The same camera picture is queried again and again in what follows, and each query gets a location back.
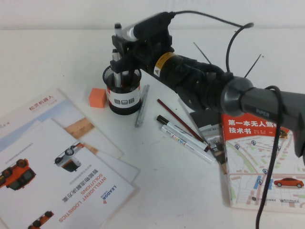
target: blue logo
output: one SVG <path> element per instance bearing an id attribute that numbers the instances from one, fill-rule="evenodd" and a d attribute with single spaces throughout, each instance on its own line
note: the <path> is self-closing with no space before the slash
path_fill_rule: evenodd
<path id="1" fill-rule="evenodd" d="M 113 186 L 112 189 L 110 189 L 109 191 L 106 191 L 101 198 L 103 198 L 104 203 L 106 202 L 105 200 L 108 198 L 108 196 L 110 196 L 114 191 L 116 190 L 116 186 Z"/>

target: white wall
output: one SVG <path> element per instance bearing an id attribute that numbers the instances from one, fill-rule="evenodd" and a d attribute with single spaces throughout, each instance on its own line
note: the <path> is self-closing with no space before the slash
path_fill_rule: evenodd
<path id="1" fill-rule="evenodd" d="M 187 9 L 257 27 L 305 26 L 304 0 L 0 0 L 0 29 L 105 29 Z M 172 22 L 172 28 L 209 26 L 225 25 L 195 15 Z"/>

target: red book cover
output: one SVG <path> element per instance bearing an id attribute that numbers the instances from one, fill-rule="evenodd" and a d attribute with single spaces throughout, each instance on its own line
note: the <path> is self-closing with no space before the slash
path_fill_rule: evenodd
<path id="1" fill-rule="evenodd" d="M 276 124 L 251 114 L 223 115 L 231 206 L 258 209 L 273 148 Z M 293 133 L 281 128 L 266 210 L 305 212 L 305 167 L 294 151 Z"/>

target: red pencil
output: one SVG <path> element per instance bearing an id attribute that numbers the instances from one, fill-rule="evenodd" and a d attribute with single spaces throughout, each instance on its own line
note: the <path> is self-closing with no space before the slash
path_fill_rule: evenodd
<path id="1" fill-rule="evenodd" d="M 176 115 L 167 105 L 165 105 L 160 99 L 158 99 L 157 101 L 169 113 L 171 113 L 171 115 L 174 116 L 196 139 L 198 139 L 199 141 L 203 142 L 203 139 L 195 131 L 193 131 L 181 118 L 179 118 L 179 116 Z"/>

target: printed map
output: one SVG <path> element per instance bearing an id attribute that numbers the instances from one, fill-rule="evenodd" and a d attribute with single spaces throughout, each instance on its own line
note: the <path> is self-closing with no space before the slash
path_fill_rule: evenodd
<path id="1" fill-rule="evenodd" d="M 238 133 L 230 132 L 228 128 L 227 132 L 224 132 L 227 178 L 231 206 L 258 209 L 265 187 L 275 128 L 250 129 L 251 133 L 245 133 L 241 137 L 238 137 Z M 265 208 L 279 211 L 285 211 L 286 208 L 287 211 L 305 212 L 305 166 L 303 159 L 295 156 L 293 133 L 288 130 L 284 133 L 279 140 Z"/>

